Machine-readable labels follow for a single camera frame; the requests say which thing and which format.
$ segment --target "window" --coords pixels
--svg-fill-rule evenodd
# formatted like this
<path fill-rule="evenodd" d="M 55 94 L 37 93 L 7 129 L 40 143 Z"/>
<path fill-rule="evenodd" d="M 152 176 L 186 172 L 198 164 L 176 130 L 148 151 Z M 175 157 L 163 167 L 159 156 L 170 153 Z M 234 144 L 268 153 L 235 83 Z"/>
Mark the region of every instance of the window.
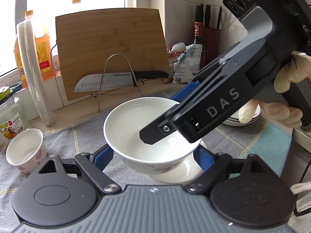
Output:
<path fill-rule="evenodd" d="M 34 10 L 35 16 L 46 24 L 51 46 L 56 41 L 55 16 L 72 12 L 72 0 L 27 0 L 25 9 Z M 124 7 L 124 0 L 81 0 L 82 10 Z M 16 69 L 14 43 L 16 39 L 15 0 L 0 0 L 0 76 Z"/>
<path fill-rule="evenodd" d="M 15 32 L 15 0 L 0 0 L 0 76 L 16 69 L 14 57 Z"/>

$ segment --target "black circular disc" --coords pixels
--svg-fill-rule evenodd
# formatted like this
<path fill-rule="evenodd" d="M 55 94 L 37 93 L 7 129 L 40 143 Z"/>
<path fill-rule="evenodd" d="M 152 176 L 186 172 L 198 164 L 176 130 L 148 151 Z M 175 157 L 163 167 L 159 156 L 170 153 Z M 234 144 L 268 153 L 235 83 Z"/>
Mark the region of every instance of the black circular disc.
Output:
<path fill-rule="evenodd" d="M 95 189 L 66 174 L 30 175 L 12 197 L 12 205 L 25 222 L 37 226 L 59 226 L 78 220 L 96 202 Z"/>
<path fill-rule="evenodd" d="M 217 184 L 211 192 L 211 202 L 230 222 L 269 228 L 287 222 L 295 198 L 281 180 L 252 173 Z"/>

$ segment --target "barcode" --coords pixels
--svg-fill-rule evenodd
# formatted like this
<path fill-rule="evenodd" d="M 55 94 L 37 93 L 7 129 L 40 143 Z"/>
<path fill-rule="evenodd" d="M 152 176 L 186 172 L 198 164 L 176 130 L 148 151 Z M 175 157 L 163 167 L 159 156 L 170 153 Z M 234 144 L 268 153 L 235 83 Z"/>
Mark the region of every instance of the barcode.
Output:
<path fill-rule="evenodd" d="M 21 67 L 21 76 L 25 76 L 24 68 Z"/>
<path fill-rule="evenodd" d="M 19 134 L 19 133 L 21 133 L 23 130 L 24 130 L 24 127 L 20 127 L 16 133 Z"/>

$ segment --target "white glove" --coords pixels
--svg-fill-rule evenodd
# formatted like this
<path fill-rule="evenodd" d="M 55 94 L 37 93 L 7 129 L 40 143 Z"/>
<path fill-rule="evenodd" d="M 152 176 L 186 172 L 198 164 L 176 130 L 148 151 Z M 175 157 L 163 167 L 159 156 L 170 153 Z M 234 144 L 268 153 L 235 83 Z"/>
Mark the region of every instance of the white glove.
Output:
<path fill-rule="evenodd" d="M 278 93 L 284 93 L 289 90 L 291 82 L 298 83 L 305 78 L 311 79 L 311 57 L 305 53 L 292 53 L 290 63 L 282 67 L 276 75 L 274 89 Z M 300 109 L 287 107 L 283 103 L 264 103 L 256 99 L 251 99 L 240 108 L 239 121 L 248 123 L 253 118 L 258 104 L 268 117 L 277 120 L 286 127 L 298 128 L 302 125 Z"/>

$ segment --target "plastic wrap roll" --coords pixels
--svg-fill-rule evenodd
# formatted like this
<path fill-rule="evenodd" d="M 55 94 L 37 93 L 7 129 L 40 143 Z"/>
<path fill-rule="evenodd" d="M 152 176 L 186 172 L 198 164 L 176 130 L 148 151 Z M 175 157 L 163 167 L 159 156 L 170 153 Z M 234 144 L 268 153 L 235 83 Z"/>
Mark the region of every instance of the plastic wrap roll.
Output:
<path fill-rule="evenodd" d="M 21 54 L 21 62 L 24 67 L 26 80 L 29 86 L 32 100 L 45 126 L 51 126 L 56 121 L 56 116 L 50 107 L 43 80 L 40 73 L 37 57 L 35 36 L 30 20 L 17 25 L 17 38 Z"/>

